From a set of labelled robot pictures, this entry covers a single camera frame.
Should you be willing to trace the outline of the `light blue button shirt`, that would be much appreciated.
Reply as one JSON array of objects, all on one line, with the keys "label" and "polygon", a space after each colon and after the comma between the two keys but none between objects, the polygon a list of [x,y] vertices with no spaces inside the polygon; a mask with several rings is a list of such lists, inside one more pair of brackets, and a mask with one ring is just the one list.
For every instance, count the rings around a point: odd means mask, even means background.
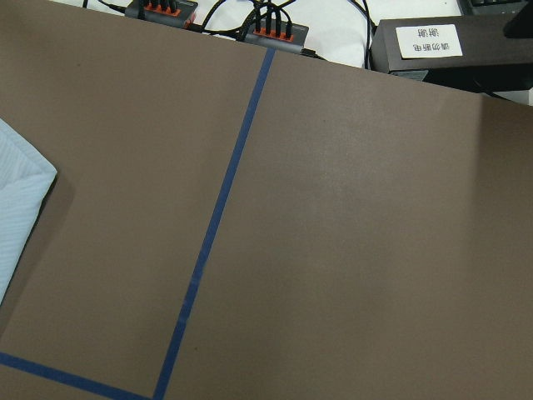
[{"label": "light blue button shirt", "polygon": [[30,142],[1,122],[2,296],[56,175],[56,168]]}]

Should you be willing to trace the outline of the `brown paper table cover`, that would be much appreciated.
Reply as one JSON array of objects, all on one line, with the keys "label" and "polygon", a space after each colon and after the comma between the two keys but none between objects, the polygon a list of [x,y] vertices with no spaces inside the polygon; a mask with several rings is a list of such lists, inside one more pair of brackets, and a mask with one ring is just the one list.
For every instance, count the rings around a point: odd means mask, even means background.
[{"label": "brown paper table cover", "polygon": [[4,1],[1,117],[2,398],[531,398],[530,107]]}]

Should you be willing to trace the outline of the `right orange usb hub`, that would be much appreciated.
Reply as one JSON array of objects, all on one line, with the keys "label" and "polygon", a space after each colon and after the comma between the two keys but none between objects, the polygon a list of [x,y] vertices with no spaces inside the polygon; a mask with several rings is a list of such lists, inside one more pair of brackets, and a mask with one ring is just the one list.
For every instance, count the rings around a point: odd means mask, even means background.
[{"label": "right orange usb hub", "polygon": [[274,48],[286,53],[301,53],[306,44],[309,27],[297,23],[289,24],[286,21],[275,22],[271,20],[270,30],[267,31],[267,23],[261,22],[261,28],[257,30],[253,23],[244,39],[245,43]]}]

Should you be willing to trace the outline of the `orange usb hub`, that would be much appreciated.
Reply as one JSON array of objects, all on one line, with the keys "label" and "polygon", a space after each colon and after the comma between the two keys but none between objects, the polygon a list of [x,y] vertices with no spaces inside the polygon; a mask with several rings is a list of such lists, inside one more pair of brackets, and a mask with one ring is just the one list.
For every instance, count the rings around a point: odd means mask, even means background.
[{"label": "orange usb hub", "polygon": [[257,30],[253,23],[244,39],[245,43],[274,48],[286,53],[301,53],[306,44],[309,27],[297,23],[289,24],[286,21],[275,22],[271,20],[270,30],[267,31],[267,23],[261,22],[261,28]]},{"label": "orange usb hub", "polygon": [[194,1],[131,1],[125,16],[174,28],[186,28],[196,17]]}]

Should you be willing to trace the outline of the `left orange usb hub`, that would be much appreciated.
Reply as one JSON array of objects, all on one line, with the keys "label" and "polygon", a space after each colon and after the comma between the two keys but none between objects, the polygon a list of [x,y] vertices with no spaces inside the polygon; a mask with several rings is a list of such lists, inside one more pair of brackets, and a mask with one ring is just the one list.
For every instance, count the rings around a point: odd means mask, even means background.
[{"label": "left orange usb hub", "polygon": [[194,1],[131,1],[125,16],[174,28],[186,28],[196,17]]}]

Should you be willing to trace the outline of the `black box with label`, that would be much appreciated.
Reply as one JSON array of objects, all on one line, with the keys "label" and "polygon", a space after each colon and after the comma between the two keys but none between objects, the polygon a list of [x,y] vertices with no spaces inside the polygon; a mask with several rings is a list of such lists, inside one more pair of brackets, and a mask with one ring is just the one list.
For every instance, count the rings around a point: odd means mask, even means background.
[{"label": "black box with label", "polygon": [[371,69],[469,92],[532,88],[532,40],[504,34],[510,14],[383,19]]}]

